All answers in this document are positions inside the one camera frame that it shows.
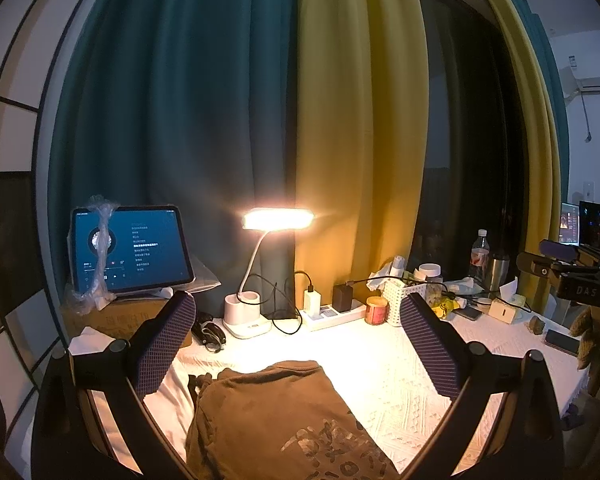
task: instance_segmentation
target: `cardboard box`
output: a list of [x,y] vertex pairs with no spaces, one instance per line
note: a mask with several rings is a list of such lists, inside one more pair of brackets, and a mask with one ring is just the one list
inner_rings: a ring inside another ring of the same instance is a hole
[[[131,339],[142,322],[153,319],[162,309],[167,300],[116,300],[102,310],[92,310],[80,316],[63,308],[62,318],[69,333],[69,338],[80,335],[82,329],[90,326],[103,334],[115,339]],[[191,332],[187,333],[181,348],[191,344]]]

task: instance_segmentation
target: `black and white grid panel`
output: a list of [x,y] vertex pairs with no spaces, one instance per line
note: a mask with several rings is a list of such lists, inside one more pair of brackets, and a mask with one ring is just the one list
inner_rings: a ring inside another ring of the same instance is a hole
[[48,254],[51,135],[68,60],[94,1],[0,4],[0,449],[25,477],[22,443],[44,370],[53,346],[66,345]]

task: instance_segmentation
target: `teal curtain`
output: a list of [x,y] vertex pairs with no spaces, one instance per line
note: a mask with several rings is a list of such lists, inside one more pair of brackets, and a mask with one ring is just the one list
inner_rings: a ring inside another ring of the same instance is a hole
[[[222,314],[259,235],[241,229],[242,213],[294,201],[296,37],[296,0],[96,1],[52,142],[48,215],[60,290],[72,208],[94,194],[172,203],[189,251],[222,282],[199,306]],[[293,235],[270,234],[254,271],[282,286],[293,259]]]
[[560,195],[567,200],[569,190],[569,125],[567,124],[567,108],[562,97],[562,85],[555,63],[554,53],[540,16],[534,14],[526,0],[511,0],[518,11],[526,33],[531,40],[536,57],[540,63],[544,83],[549,93],[551,110],[554,114],[555,131],[558,137],[558,154],[560,155]]

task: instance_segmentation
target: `window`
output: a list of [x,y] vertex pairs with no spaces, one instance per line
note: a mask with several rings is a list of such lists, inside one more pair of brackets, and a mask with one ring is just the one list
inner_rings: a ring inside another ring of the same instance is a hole
[[520,249],[525,133],[496,25],[460,0],[420,1],[429,52],[429,130],[408,267],[434,262],[445,279],[458,279],[468,272],[478,229],[487,229],[492,251],[514,259]]

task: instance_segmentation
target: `yellow curtain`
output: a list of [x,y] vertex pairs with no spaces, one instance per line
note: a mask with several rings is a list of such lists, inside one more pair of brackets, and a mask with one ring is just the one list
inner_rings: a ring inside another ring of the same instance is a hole
[[298,27],[296,203],[317,218],[297,232],[296,269],[331,301],[335,283],[408,256],[427,140],[427,46],[420,0],[299,0]]
[[[544,238],[558,239],[560,161],[549,94],[538,58],[511,0],[488,0],[509,49],[526,127],[526,232],[524,250],[537,253]],[[546,280],[523,273],[520,294],[542,312],[549,292]]]

